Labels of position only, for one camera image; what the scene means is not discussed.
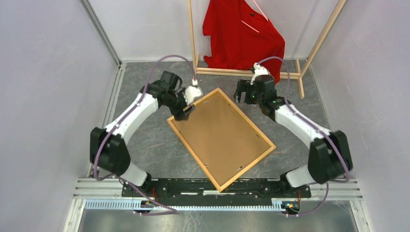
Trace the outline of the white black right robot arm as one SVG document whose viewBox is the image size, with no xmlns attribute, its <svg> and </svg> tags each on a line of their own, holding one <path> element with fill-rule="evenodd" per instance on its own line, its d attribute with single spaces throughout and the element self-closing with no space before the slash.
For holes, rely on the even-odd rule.
<svg viewBox="0 0 410 232">
<path fill-rule="evenodd" d="M 277 95 L 275 83 L 269 75 L 255 81 L 239 80 L 234 101 L 256 104 L 262 113 L 284 126 L 309 149 L 308 162 L 281 175 L 279 191 L 292 197 L 299 187 L 307 184 L 325 184 L 342 174 L 350 176 L 353 168 L 347 136 L 344 132 L 330 131 L 305 117 L 285 98 Z"/>
</svg>

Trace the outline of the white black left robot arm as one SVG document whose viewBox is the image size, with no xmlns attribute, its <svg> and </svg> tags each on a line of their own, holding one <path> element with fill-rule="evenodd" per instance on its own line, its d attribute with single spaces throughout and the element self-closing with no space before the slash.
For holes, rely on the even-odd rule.
<svg viewBox="0 0 410 232">
<path fill-rule="evenodd" d="M 127 144 L 142 123 L 160 107 L 167 107 L 175 120 L 187 120 L 195 109 L 194 101 L 203 95 L 196 78 L 191 85 L 181 87 L 182 79 L 164 71 L 160 79 L 143 86 L 134 102 L 114 121 L 103 128 L 95 127 L 90 133 L 89 159 L 96 168 L 134 184 L 140 197 L 152 191 L 151 175 L 131 161 Z"/>
</svg>

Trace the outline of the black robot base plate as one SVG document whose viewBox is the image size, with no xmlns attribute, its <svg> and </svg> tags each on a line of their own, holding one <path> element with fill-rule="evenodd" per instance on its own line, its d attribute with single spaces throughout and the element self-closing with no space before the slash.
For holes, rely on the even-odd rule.
<svg viewBox="0 0 410 232">
<path fill-rule="evenodd" d="M 269 206 L 272 199 L 299 200 L 312 196 L 310 187 L 285 186 L 278 179 L 240 178 L 218 191 L 207 178 L 157 178 L 136 191 L 121 180 L 122 197 L 140 197 L 142 193 L 168 207 L 177 206 Z"/>
</svg>

